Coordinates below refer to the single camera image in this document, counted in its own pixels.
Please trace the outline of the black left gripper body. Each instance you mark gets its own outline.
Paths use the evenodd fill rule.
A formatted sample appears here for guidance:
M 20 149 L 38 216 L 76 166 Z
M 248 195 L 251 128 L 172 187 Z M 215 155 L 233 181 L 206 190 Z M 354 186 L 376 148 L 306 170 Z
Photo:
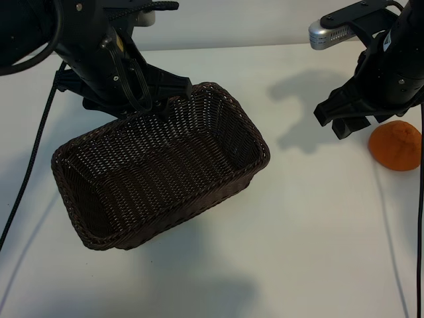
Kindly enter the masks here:
M 83 97 L 85 109 L 120 117 L 125 109 L 156 114 L 156 102 L 173 97 L 188 99 L 189 78 L 152 66 L 123 30 L 110 29 L 90 50 L 60 44 L 57 54 L 69 70 L 59 84 Z

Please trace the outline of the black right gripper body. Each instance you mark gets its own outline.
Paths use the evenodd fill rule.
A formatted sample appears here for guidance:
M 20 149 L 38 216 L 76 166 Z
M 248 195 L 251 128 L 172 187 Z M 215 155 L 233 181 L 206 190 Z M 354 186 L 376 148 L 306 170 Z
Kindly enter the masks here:
M 320 125 L 374 117 L 379 123 L 423 102 L 423 27 L 396 23 L 361 53 L 354 75 L 318 104 Z

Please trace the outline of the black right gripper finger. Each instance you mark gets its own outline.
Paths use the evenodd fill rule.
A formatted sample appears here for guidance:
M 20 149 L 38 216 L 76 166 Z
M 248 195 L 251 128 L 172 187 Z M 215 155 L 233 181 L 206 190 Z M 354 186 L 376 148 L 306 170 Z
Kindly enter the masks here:
M 339 140 L 347 138 L 352 133 L 343 118 L 333 120 L 333 132 Z
M 351 133 L 354 133 L 369 127 L 370 121 L 366 117 L 349 117 L 346 119 L 346 126 Z

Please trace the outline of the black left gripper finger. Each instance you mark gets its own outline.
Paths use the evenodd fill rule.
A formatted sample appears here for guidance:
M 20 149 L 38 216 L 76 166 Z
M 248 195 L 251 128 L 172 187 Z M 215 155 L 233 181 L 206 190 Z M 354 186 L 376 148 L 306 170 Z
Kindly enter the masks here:
M 163 99 L 156 102 L 156 116 L 161 121 L 168 121 L 170 118 L 170 102 L 169 99 Z
M 125 109 L 120 113 L 120 119 L 128 119 L 131 117 L 145 117 L 151 115 L 150 111 L 137 111 L 135 109 Z

